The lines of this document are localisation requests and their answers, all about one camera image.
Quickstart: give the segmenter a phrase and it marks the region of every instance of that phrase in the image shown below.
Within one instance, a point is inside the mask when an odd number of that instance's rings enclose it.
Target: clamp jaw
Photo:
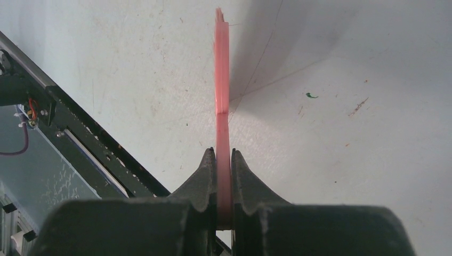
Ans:
[[[293,205],[232,151],[232,255],[414,255],[401,222],[373,206]],[[51,214],[32,255],[220,255],[212,148],[168,197],[72,201]]]

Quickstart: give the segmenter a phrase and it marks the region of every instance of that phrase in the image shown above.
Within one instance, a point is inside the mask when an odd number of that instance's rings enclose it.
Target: electrical wire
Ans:
[[[25,136],[25,145],[23,145],[23,148],[20,151],[11,152],[11,153],[0,152],[0,156],[18,156],[18,155],[25,153],[25,151],[27,151],[27,149],[28,149],[28,131],[27,131],[27,123],[26,123],[27,118],[19,110],[19,108],[17,106],[16,106],[16,111],[17,111],[17,113],[19,113],[20,120],[22,123],[23,134]]]
[[[38,115],[36,114],[36,110],[33,107],[33,102],[36,104],[36,107],[38,107],[38,103],[36,102],[36,100],[32,99],[32,98],[28,98],[28,105],[30,105],[30,109],[31,112],[33,113],[31,119],[32,120],[36,120],[36,118],[38,117]]]

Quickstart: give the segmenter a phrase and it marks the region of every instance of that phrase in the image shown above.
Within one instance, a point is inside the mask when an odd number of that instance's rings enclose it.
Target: green speck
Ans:
[[[308,93],[306,94],[306,96],[308,96],[308,98],[311,98],[311,99],[316,99],[316,98],[318,98],[318,96],[317,96],[317,97],[311,96],[311,93],[310,93],[310,92],[308,92]]]

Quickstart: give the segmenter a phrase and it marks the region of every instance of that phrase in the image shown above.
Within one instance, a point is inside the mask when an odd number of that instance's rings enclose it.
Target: metal frame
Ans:
[[[101,198],[166,197],[170,192],[0,32],[26,92],[40,104],[39,129]],[[8,83],[9,88],[18,81]],[[214,252],[231,254],[219,238]]]
[[[1,225],[1,249],[0,255],[12,255],[13,241],[12,235],[18,232],[18,227],[22,235],[21,255],[28,255],[33,247],[37,235],[26,219],[23,218],[20,211],[15,207],[7,195],[0,197],[0,206],[2,207],[2,225]]]

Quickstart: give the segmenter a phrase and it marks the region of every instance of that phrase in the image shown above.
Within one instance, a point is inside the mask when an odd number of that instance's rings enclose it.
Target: red wire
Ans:
[[[37,118],[37,115],[36,115],[35,108],[33,107],[33,102],[34,102],[36,105],[38,105],[38,103],[36,102],[36,100],[33,100],[32,98],[29,98],[29,99],[28,99],[28,104],[30,105],[31,112],[33,113],[33,115],[31,116],[31,119],[32,119],[32,120],[35,120],[35,119]]]

